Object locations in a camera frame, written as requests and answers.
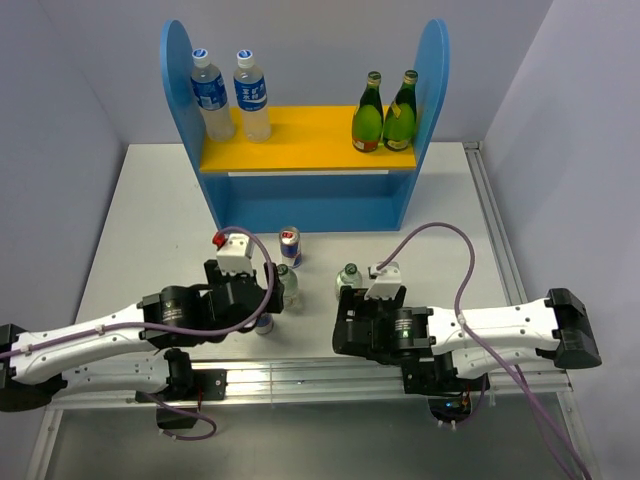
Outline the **Pocari Sweat bottle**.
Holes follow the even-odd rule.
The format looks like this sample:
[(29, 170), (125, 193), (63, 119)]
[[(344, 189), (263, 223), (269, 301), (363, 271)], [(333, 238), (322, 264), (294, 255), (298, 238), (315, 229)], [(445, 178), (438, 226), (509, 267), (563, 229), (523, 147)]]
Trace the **Pocari Sweat bottle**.
[(235, 134), (228, 96), (221, 71), (206, 49), (192, 51), (191, 85), (200, 108), (208, 137), (216, 142), (230, 140)]
[(255, 63), (255, 56), (251, 50), (238, 51), (236, 60), (234, 88), (241, 112), (242, 127), (250, 142), (261, 143), (271, 136), (265, 76)]

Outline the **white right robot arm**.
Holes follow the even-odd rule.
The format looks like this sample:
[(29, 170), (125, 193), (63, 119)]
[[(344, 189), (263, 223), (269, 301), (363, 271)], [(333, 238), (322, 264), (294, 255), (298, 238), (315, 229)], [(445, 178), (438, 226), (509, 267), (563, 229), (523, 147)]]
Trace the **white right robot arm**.
[(502, 364), (549, 360), (561, 370), (602, 359), (585, 305), (554, 288), (529, 303), (465, 310), (409, 307), (406, 289), (375, 299), (344, 288), (333, 330), (335, 353), (400, 367), (407, 394), (444, 396), (489, 387)]

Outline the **blue and yellow shelf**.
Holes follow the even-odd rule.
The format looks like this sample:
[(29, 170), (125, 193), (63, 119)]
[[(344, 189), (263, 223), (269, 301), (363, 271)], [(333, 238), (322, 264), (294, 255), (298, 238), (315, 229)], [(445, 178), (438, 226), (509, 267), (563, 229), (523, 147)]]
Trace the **blue and yellow shelf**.
[(165, 22), (160, 40), (166, 101), (217, 227), (271, 233), (395, 231), (402, 225), (444, 103), (450, 39), (442, 19), (421, 34), (414, 68), (419, 121), (410, 148), (361, 153), (351, 144), (350, 106), (269, 110), (272, 135), (208, 138), (190, 84), (192, 45), (183, 24)]

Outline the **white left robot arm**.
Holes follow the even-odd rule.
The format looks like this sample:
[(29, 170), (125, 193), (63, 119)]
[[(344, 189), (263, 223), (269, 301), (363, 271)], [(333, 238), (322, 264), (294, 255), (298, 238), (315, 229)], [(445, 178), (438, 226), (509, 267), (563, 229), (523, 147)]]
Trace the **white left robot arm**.
[(81, 392), (133, 390), (164, 401), (189, 398), (196, 380), (188, 348), (248, 333), (264, 314), (284, 308), (272, 263), (267, 285), (254, 272), (225, 274), (205, 264), (207, 281), (168, 286), (118, 312), (59, 330), (1, 328), (1, 409), (39, 409)]

